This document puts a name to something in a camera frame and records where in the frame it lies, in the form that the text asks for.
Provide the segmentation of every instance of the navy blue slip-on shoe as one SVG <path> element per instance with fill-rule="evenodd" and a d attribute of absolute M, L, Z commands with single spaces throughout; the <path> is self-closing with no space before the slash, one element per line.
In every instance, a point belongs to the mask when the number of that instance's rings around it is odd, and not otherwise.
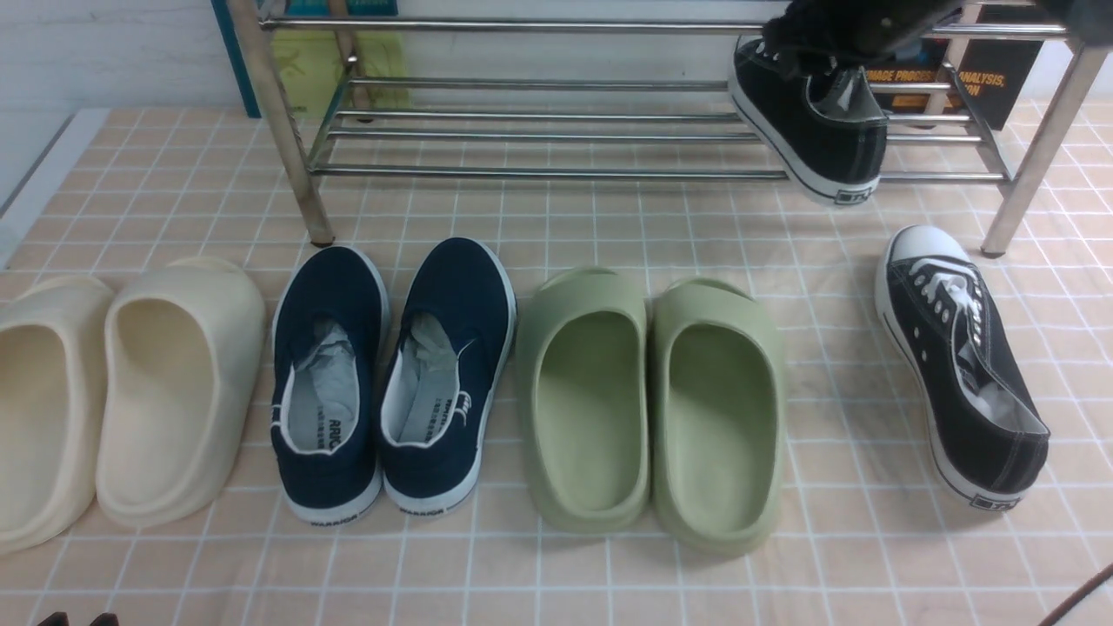
<path fill-rule="evenodd" d="M 447 239 L 422 263 L 376 431 L 386 493 L 403 511 L 446 513 L 475 487 L 515 319 L 514 290 L 485 245 Z"/>
<path fill-rule="evenodd" d="M 382 489 L 372 370 L 390 329 L 382 276 L 348 247 L 313 255 L 278 302 L 270 442 L 289 508 L 313 526 L 355 521 Z"/>

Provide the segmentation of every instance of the tiled floor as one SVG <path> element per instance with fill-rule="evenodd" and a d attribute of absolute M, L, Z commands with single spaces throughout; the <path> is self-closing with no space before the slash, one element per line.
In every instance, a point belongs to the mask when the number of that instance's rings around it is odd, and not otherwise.
<path fill-rule="evenodd" d="M 1031 138 L 1037 114 L 1023 105 L 1006 139 Z M 450 235 L 490 243 L 520 297 L 584 263 L 618 267 L 650 295 L 693 273 L 751 291 L 791 360 L 777 532 L 748 558 L 721 560 L 678 547 L 652 515 L 605 538 L 550 531 L 522 481 L 509 380 L 480 487 L 461 510 L 407 519 L 384 496 L 354 526 L 314 530 L 277 490 L 265 362 L 214 506 L 132 532 L 95 505 L 63 536 L 0 559 L 0 622 L 68 610 L 80 625 L 111 609 L 124 626 L 1035 624 L 1113 560 L 1109 146 L 1113 105 L 1091 105 L 1008 255 L 982 262 L 1054 432 L 1040 482 L 1013 512 L 972 510 L 939 487 L 914 379 L 871 302 L 890 234 L 928 222 L 974 251 L 999 202 L 994 189 L 887 187 L 835 213 L 785 186 L 328 179 L 341 241 L 378 264 L 396 310 L 425 253 Z M 746 147 L 368 149 L 432 165 L 766 159 Z M 342 147 L 337 160 L 356 151 Z M 976 157 L 903 148 L 890 162 L 948 168 Z M 120 110 L 0 273 L 0 301 L 60 273 L 92 272 L 119 288 L 145 268 L 210 254 L 246 266 L 273 309 L 313 251 L 264 126 L 235 111 Z M 1109 624 L 1111 598 L 1097 594 L 1065 623 Z"/>

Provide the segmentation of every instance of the beige slipper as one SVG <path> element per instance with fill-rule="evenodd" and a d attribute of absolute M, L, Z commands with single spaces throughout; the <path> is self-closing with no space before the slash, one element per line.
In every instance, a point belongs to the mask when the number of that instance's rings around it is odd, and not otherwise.
<path fill-rule="evenodd" d="M 609 532 L 649 500 L 646 304 L 610 270 L 538 290 L 518 326 L 525 478 L 546 524 Z"/>
<path fill-rule="evenodd" d="M 785 448 L 785 342 L 738 288 L 689 278 L 658 300 L 653 501 L 693 548 L 741 555 L 772 532 Z"/>
<path fill-rule="evenodd" d="M 105 322 L 108 401 L 97 499 L 132 527 L 183 518 L 232 471 L 266 310 L 235 265 L 187 258 L 120 292 Z"/>
<path fill-rule="evenodd" d="M 0 311 L 0 554 L 50 539 L 92 501 L 111 300 L 97 278 L 67 276 Z"/>

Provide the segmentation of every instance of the white wall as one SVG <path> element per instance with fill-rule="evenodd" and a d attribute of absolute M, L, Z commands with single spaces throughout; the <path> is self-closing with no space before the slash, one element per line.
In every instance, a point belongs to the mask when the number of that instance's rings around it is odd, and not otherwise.
<path fill-rule="evenodd" d="M 764 19 L 782 3 L 729 0 L 400 0 L 406 14 Z M 413 74 L 719 79 L 730 38 L 411 35 Z M 1026 94 L 1066 65 L 1048 46 Z M 1113 69 L 1100 89 L 1113 94 Z M 7 0 L 0 108 L 233 105 L 239 101 L 209 0 Z"/>

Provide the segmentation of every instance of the sage green slipper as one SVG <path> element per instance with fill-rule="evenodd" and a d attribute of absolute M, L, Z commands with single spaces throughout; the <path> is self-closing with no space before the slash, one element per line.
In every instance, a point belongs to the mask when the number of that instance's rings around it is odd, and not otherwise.
<path fill-rule="evenodd" d="M 646 305 L 610 270 L 550 280 L 519 319 L 525 478 L 546 524 L 609 532 L 649 499 Z"/>
<path fill-rule="evenodd" d="M 765 310 L 709 278 L 653 315 L 653 500 L 696 549 L 741 555 L 772 531 L 785 447 L 785 346 Z"/>

